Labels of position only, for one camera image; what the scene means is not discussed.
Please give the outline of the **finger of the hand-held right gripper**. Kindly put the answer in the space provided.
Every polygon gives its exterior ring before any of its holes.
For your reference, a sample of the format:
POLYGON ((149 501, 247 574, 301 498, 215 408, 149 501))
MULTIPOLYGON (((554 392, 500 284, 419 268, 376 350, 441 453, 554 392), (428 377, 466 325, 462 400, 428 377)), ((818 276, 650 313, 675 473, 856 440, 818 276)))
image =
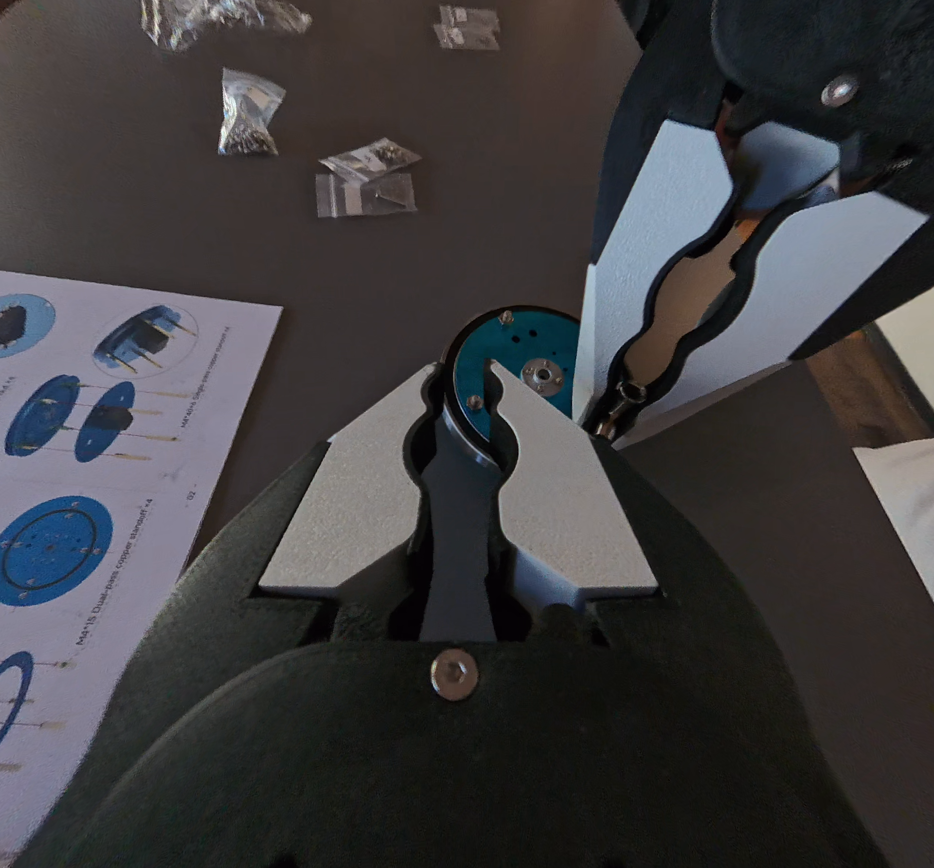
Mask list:
POLYGON ((671 390, 613 444, 665 430, 788 364, 793 352, 928 221, 870 192, 804 208, 756 258, 750 293, 726 330, 693 350, 671 390))
POLYGON ((616 359, 651 325, 663 279, 690 253, 718 244, 732 225, 738 195, 715 129, 662 123, 588 267, 573 389, 579 426, 609 399, 616 359))

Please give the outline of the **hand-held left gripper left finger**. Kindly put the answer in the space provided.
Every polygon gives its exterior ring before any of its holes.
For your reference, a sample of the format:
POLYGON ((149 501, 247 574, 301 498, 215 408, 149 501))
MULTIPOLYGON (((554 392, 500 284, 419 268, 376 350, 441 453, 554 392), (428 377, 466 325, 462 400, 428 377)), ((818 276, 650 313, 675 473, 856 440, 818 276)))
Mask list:
POLYGON ((404 600, 417 590, 441 373, 425 365, 332 436, 259 580, 263 593, 404 600))

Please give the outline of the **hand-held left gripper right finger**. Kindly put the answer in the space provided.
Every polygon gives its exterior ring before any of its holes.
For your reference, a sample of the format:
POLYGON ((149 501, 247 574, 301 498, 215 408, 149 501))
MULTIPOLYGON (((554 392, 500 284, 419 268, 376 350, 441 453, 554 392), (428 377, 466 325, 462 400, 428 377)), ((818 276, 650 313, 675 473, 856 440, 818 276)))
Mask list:
POLYGON ((488 414, 508 594, 525 609, 655 594, 592 437, 497 361, 488 363, 488 414))

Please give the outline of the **metal cross socket wrench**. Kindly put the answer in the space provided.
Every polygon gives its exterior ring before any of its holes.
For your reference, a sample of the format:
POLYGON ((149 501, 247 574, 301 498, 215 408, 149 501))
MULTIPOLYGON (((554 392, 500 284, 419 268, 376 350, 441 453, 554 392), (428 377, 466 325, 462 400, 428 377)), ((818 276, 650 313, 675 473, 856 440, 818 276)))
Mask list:
POLYGON ((592 434, 609 441, 617 439, 647 401, 647 387, 634 380, 621 380, 609 391, 599 410, 592 434))

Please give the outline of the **blue disc with black rim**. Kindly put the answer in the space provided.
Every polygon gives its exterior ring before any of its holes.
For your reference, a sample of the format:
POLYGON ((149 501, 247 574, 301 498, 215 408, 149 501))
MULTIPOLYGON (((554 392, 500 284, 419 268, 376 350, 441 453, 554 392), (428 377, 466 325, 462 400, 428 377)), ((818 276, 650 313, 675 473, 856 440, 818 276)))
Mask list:
POLYGON ((580 325, 564 312, 533 305, 509 305, 479 315, 454 338, 445 357, 443 419, 451 435, 477 463, 494 468, 489 442, 491 421, 485 407, 485 364, 500 363, 566 417, 573 407, 575 363, 580 325), (510 326, 497 316, 514 315, 510 326), (471 411, 470 395, 482 395, 484 407, 471 411))

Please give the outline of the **instruction sheet with blue drawings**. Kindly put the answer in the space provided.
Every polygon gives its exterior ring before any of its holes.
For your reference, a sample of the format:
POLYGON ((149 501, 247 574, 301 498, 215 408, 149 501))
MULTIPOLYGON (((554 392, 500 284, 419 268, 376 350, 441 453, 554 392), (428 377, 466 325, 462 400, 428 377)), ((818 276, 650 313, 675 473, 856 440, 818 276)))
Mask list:
POLYGON ((281 309, 8 271, 1 295, 9 866, 180 576, 281 309))

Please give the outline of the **person's white t-shirt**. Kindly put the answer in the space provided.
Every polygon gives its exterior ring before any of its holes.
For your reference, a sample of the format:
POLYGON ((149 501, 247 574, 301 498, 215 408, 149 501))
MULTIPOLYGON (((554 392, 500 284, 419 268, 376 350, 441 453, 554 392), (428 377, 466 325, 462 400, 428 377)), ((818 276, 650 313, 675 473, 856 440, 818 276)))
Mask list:
POLYGON ((933 439, 853 453, 933 596, 933 439))

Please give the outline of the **clear bag of dark screws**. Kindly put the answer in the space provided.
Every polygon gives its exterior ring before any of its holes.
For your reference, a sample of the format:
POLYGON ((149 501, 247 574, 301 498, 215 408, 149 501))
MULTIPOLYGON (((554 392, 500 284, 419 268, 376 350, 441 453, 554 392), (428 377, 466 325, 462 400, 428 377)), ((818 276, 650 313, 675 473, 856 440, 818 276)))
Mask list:
POLYGON ((219 129, 220 156, 276 156, 270 132, 286 90, 255 74, 223 68, 221 76, 223 120, 219 129))

